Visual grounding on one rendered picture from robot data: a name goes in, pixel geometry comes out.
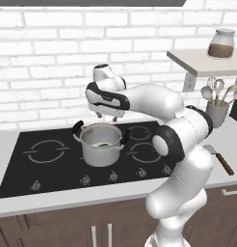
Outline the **silver whisk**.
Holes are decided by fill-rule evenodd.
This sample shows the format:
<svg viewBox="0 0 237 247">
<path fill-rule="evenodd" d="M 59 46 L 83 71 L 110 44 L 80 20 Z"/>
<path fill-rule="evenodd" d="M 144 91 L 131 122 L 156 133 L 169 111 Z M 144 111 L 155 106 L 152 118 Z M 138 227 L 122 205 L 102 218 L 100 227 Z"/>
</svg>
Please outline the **silver whisk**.
<svg viewBox="0 0 237 247">
<path fill-rule="evenodd" d="M 215 81 L 216 81 L 215 76 L 211 76 L 207 79 L 207 85 L 211 88 L 212 96 L 215 96 L 215 86 L 214 86 Z"/>
</svg>

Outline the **silver ladle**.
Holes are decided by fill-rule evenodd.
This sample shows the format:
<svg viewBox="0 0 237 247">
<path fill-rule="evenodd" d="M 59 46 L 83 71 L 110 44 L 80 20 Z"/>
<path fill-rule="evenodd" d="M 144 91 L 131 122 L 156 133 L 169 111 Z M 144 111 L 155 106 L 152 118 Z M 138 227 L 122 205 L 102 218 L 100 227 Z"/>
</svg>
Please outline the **silver ladle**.
<svg viewBox="0 0 237 247">
<path fill-rule="evenodd" d="M 233 92 L 233 93 L 234 93 L 234 92 L 236 92 L 236 91 L 237 91 L 237 85 L 236 85 L 236 84 L 229 86 L 229 87 L 227 88 L 226 92 L 224 93 L 222 102 L 224 102 L 226 96 L 227 96 L 230 92 Z"/>
</svg>

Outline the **brown cupboard door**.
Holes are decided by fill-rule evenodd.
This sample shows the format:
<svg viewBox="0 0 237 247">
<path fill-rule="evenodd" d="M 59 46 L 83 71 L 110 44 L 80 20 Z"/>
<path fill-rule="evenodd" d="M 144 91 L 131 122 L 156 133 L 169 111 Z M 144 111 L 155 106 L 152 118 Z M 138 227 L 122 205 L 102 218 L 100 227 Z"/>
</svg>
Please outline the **brown cupboard door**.
<svg viewBox="0 0 237 247">
<path fill-rule="evenodd" d="M 105 205 L 102 227 L 104 247 L 108 247 L 108 224 L 113 224 L 113 247 L 145 247 L 157 221 L 145 210 L 145 199 Z"/>
<path fill-rule="evenodd" d="M 92 247 L 92 226 L 96 226 L 97 247 L 103 247 L 99 217 L 93 206 L 23 214 L 19 222 L 20 247 Z"/>
</svg>

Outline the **white wall socket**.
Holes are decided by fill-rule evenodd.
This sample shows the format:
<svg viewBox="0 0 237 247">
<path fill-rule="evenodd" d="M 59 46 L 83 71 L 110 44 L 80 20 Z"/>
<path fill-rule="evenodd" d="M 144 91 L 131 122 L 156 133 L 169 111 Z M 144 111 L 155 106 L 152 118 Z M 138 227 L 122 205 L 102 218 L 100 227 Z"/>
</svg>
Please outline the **white wall socket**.
<svg viewBox="0 0 237 247">
<path fill-rule="evenodd" d="M 183 92 L 188 93 L 192 92 L 195 89 L 197 78 L 193 76 L 190 72 L 187 72 L 185 75 Z"/>
</svg>

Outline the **pale grey utensil pot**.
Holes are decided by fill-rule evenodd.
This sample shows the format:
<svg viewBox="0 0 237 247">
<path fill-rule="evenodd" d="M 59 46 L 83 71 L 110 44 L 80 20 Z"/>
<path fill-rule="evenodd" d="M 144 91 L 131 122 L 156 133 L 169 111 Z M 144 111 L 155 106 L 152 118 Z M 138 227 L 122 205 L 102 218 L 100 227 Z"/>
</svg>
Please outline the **pale grey utensil pot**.
<svg viewBox="0 0 237 247">
<path fill-rule="evenodd" d="M 223 124 L 228 107 L 227 102 L 221 103 L 220 100 L 218 100 L 218 106 L 215 106 L 213 102 L 207 102 L 205 112 L 211 118 L 214 128 L 219 128 Z"/>
</svg>

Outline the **black hob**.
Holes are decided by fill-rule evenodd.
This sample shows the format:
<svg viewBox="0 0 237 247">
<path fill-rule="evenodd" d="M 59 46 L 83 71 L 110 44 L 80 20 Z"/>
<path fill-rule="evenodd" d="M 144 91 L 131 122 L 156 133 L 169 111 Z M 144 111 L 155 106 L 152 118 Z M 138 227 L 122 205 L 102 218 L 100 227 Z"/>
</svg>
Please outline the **black hob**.
<svg viewBox="0 0 237 247">
<path fill-rule="evenodd" d="M 0 199 L 170 176 L 164 166 L 173 171 L 175 164 L 160 156 L 151 142 L 157 122 L 119 123 L 117 127 L 128 129 L 130 137 L 118 161 L 104 168 L 85 163 L 82 146 L 69 128 L 20 133 L 0 185 Z M 138 176 L 140 168 L 146 171 L 144 178 Z M 109 180 L 112 172 L 118 175 L 117 181 Z M 86 186 L 80 182 L 85 175 L 91 178 Z M 36 180 L 40 190 L 32 191 Z"/>
</svg>

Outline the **beige wall shelf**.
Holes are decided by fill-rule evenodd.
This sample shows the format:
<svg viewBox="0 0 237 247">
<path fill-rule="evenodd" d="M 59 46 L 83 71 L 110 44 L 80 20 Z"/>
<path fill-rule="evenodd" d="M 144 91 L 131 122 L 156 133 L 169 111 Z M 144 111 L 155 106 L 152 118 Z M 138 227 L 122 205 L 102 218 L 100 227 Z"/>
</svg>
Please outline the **beige wall shelf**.
<svg viewBox="0 0 237 247">
<path fill-rule="evenodd" d="M 237 48 L 228 59 L 209 57 L 205 49 L 170 50 L 167 56 L 195 77 L 237 75 Z"/>
</svg>

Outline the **brown drawer front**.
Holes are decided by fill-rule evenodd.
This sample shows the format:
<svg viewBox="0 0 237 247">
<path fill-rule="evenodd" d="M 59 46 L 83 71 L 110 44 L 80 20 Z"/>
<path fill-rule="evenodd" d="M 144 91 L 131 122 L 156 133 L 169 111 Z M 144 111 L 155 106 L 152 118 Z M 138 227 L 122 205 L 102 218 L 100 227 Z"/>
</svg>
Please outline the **brown drawer front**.
<svg viewBox="0 0 237 247">
<path fill-rule="evenodd" d="M 234 227 L 237 223 L 237 195 L 224 196 L 222 189 L 234 191 L 237 190 L 237 184 L 206 190 L 208 201 L 202 210 L 201 216 L 206 227 L 213 229 L 228 228 Z"/>
</svg>

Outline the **grey range hood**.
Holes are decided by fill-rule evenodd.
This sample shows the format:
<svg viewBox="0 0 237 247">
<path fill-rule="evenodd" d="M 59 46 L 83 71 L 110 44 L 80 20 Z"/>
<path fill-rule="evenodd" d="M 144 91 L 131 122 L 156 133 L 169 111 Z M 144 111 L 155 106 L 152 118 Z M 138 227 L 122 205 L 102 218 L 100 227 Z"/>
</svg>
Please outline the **grey range hood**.
<svg viewBox="0 0 237 247">
<path fill-rule="evenodd" d="M 0 0 L 0 7 L 183 7 L 187 0 Z"/>
</svg>

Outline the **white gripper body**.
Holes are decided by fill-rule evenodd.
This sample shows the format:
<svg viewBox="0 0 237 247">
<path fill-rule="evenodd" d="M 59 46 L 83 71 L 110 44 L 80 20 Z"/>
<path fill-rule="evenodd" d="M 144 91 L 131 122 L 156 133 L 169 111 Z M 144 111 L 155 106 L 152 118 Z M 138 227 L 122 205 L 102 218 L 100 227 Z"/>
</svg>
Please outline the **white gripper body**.
<svg viewBox="0 0 237 247">
<path fill-rule="evenodd" d="M 122 118 L 124 116 L 124 114 L 125 114 L 125 112 L 123 110 L 110 108 L 110 107 L 103 106 L 103 105 L 95 106 L 94 104 L 90 103 L 89 104 L 89 108 L 94 113 L 95 112 L 101 113 L 102 116 L 103 115 L 108 115 L 108 116 L 112 116 L 112 117 Z"/>
</svg>

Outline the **glass jar with brown contents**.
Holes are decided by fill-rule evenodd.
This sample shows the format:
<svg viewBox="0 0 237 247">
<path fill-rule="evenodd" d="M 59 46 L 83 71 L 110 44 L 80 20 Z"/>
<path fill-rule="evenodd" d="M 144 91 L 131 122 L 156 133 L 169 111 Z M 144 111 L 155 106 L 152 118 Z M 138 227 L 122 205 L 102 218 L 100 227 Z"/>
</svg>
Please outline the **glass jar with brown contents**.
<svg viewBox="0 0 237 247">
<path fill-rule="evenodd" d="M 232 29 L 217 29 L 210 41 L 207 55 L 218 59 L 228 59 L 233 55 L 234 35 Z"/>
</svg>

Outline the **silver slotted spoon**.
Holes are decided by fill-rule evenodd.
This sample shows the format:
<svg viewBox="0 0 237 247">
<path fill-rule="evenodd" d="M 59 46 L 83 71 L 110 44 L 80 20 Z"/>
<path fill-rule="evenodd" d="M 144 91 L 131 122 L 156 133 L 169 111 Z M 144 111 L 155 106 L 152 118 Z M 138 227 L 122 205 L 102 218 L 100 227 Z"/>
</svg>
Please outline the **silver slotted spoon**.
<svg viewBox="0 0 237 247">
<path fill-rule="evenodd" d="M 217 79 L 214 83 L 214 89 L 215 89 L 215 106 L 218 105 L 218 100 L 219 100 L 219 94 L 224 88 L 224 81 L 222 79 Z"/>
</svg>

